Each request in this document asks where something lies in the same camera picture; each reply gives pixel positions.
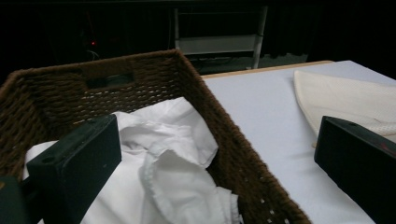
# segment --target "crumpled white garment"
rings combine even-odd
[[[318,135],[323,116],[355,122],[396,142],[396,86],[294,72],[298,104]]]
[[[81,223],[239,222],[237,196],[216,187],[205,170],[218,146],[189,102],[181,97],[114,114],[122,161]],[[54,143],[30,149],[26,162]]]

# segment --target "white fabric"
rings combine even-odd
[[[396,85],[331,77],[297,70],[300,108],[318,135],[323,116],[346,119],[396,142]]]
[[[205,170],[217,144],[189,102],[114,114],[122,161],[81,223],[238,223],[237,196]],[[54,143],[30,149],[26,162]]]

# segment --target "woven basket wall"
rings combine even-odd
[[[133,81],[89,87],[118,75]],[[21,180],[26,150],[61,138],[86,119],[180,96],[215,136],[219,151],[208,172],[218,186],[239,196],[245,223],[310,223],[178,50],[12,73],[0,89],[0,175]]]

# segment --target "cream-colored fabric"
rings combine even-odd
[[[396,85],[384,85],[297,70],[300,108],[318,135],[323,116],[346,119],[396,142]]]

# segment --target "black rectangular object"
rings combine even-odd
[[[45,223],[80,223],[121,161],[117,119],[84,122],[27,163]]]
[[[343,119],[324,116],[315,162],[376,223],[396,223],[396,144]]]

